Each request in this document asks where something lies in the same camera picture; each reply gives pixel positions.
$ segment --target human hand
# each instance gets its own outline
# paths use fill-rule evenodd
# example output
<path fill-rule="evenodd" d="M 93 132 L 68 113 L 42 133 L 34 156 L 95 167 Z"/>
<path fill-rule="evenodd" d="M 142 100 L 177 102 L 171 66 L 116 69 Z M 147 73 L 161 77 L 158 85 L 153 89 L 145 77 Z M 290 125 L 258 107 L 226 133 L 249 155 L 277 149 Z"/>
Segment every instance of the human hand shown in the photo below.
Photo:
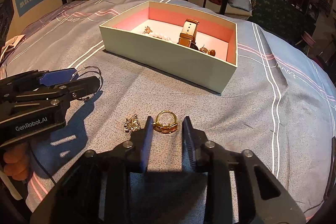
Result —
<path fill-rule="evenodd" d="M 26 153 L 28 143 L 21 143 L 3 155 L 6 165 L 3 171 L 6 175 L 13 177 L 15 180 L 25 180 L 29 175 L 29 156 Z"/>

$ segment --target black cable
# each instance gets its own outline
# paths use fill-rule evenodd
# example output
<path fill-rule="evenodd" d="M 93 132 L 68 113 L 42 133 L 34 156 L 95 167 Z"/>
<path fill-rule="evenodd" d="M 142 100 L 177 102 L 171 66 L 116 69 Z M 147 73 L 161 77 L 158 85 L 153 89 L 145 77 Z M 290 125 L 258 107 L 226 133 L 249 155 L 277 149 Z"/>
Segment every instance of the black cable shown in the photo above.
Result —
<path fill-rule="evenodd" d="M 312 210 L 312 209 L 314 209 L 314 208 L 320 206 L 320 205 L 322 204 L 323 201 L 324 201 L 324 200 L 322 200 L 320 204 L 317 204 L 317 205 L 315 205 L 315 206 L 313 206 L 313 207 L 311 207 L 311 208 L 305 210 L 303 213 L 305 214 L 305 213 L 308 212 L 309 210 Z"/>
<path fill-rule="evenodd" d="M 29 147 L 30 147 L 31 154 L 33 155 L 33 158 L 36 161 L 36 163 L 38 164 L 38 166 L 43 170 L 44 173 L 46 173 L 46 175 L 50 178 L 50 180 L 53 182 L 53 184 L 56 185 L 56 181 L 53 179 L 53 176 L 50 175 L 50 173 L 46 170 L 46 168 L 44 168 L 44 166 L 37 159 L 36 155 L 33 152 L 32 146 L 30 145 L 30 142 L 29 142 Z"/>

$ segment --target gray bedsheet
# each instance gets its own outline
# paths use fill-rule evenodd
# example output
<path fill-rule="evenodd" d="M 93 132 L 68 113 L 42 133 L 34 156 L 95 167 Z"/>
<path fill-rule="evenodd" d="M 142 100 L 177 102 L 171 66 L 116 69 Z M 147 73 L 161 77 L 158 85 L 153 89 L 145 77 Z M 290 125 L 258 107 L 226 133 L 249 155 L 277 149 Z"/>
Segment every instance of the gray bedsheet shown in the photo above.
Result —
<path fill-rule="evenodd" d="M 98 26 L 144 1 L 77 5 L 26 39 L 3 65 L 7 75 L 88 65 L 102 71 L 94 99 L 73 101 L 65 128 L 31 142 L 54 179 L 85 150 L 103 152 L 127 140 L 125 117 L 137 113 L 144 125 L 147 116 L 171 110 L 180 122 L 190 116 L 195 128 L 229 150 L 253 150 L 303 211 L 319 204 L 335 135 L 336 90 L 326 73 L 280 38 L 232 18 L 238 24 L 238 69 L 222 94 L 104 51 Z M 153 1 L 213 13 L 182 0 Z M 26 203 L 33 211 L 53 184 L 33 160 L 31 167 Z M 155 133 L 149 173 L 132 175 L 134 223 L 203 223 L 206 175 L 189 170 L 181 129 Z M 317 209 L 307 211 L 307 219 Z"/>

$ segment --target open box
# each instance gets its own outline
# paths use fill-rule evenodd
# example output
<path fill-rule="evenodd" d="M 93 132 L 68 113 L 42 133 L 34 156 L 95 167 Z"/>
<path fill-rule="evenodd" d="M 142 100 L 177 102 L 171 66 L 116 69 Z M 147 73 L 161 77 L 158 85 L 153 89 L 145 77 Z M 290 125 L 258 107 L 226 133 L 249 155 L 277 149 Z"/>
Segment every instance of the open box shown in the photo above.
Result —
<path fill-rule="evenodd" d="M 199 21 L 196 45 L 213 57 L 178 44 L 187 18 Z M 149 26 L 172 42 L 142 34 Z M 199 10 L 147 1 L 103 23 L 105 49 L 221 93 L 237 68 L 236 23 Z"/>

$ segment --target screw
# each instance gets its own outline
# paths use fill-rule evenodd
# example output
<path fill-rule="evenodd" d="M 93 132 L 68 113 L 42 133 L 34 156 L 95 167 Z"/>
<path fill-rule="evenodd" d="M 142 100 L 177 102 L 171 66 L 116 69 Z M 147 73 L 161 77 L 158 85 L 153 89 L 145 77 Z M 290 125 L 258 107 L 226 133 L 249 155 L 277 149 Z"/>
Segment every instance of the screw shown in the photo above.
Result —
<path fill-rule="evenodd" d="M 123 143 L 123 147 L 125 148 L 131 148 L 133 146 L 133 143 L 131 141 L 126 141 Z"/>
<path fill-rule="evenodd" d="M 95 155 L 95 153 L 96 152 L 94 150 L 87 150 L 87 151 L 85 151 L 84 156 L 86 158 L 90 158 L 90 157 L 93 157 Z"/>
<path fill-rule="evenodd" d="M 214 148 L 215 147 L 215 143 L 213 141 L 207 141 L 207 142 L 205 142 L 205 146 L 207 148 Z"/>
<path fill-rule="evenodd" d="M 253 152 L 251 150 L 248 150 L 248 149 L 244 150 L 243 154 L 244 154 L 245 157 L 248 157 L 248 158 L 253 156 Z"/>
<path fill-rule="evenodd" d="M 50 101 L 50 104 L 52 104 L 52 105 L 57 105 L 58 103 L 59 103 L 58 99 L 54 99 L 54 100 Z"/>

